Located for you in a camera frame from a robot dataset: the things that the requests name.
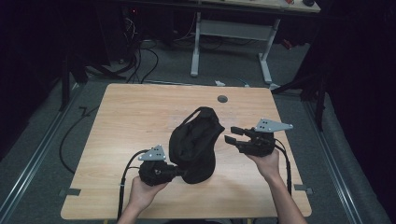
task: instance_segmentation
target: light wood surface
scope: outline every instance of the light wood surface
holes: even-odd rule
[[[286,0],[202,0],[202,2],[230,4],[244,7],[264,7],[286,11],[320,12],[320,7],[317,3],[315,3],[312,7],[308,7],[304,5],[303,0],[294,0],[294,4],[288,4]]]
[[[225,95],[228,102],[218,102]],[[206,181],[186,184],[176,177],[154,199],[141,218],[275,217],[271,192],[253,161],[224,142],[231,126],[251,128],[261,118],[281,121],[271,92],[264,88],[110,84],[100,105],[62,209],[65,219],[117,217],[120,179],[128,160],[139,150],[158,144],[168,155],[171,132],[199,106],[215,109],[226,129],[215,144],[216,170]],[[292,183],[302,184],[285,132],[275,134],[286,147]],[[132,165],[139,166],[141,161]],[[286,163],[280,158],[286,181]],[[124,205],[137,170],[127,175]],[[304,216],[311,207],[304,191],[292,196]]]

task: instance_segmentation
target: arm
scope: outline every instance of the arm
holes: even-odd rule
[[[270,187],[279,223],[306,223],[303,214],[291,198],[279,173],[279,151],[274,150],[271,155],[255,157],[247,155],[253,160],[260,174]]]
[[[126,205],[125,210],[122,212],[118,224],[134,224],[140,213],[149,207],[155,195],[157,195],[160,190],[164,189],[167,184],[168,183],[151,187],[145,184],[140,179],[140,176],[135,177],[132,181],[128,205]]]

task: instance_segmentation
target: black bag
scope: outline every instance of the black bag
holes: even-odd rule
[[[200,113],[189,121],[197,112]],[[223,131],[215,111],[206,106],[196,109],[173,130],[169,159],[186,171],[182,176],[186,183],[197,184],[213,175],[216,167],[214,147]]]

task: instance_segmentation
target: metal bracket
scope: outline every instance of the metal bracket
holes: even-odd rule
[[[166,159],[163,147],[158,145],[152,147],[148,152],[138,158],[140,161],[164,161]]]
[[[254,131],[259,133],[274,133],[278,131],[289,130],[292,128],[292,124],[276,122],[269,119],[260,119],[259,123],[254,128]]]

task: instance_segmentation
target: silver metal plate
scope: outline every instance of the silver metal plate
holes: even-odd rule
[[[138,158],[140,161],[164,161],[166,159],[163,147],[158,145]]]
[[[278,131],[289,130],[292,128],[292,124],[285,124],[269,119],[260,119],[254,130],[259,133],[274,133]]]

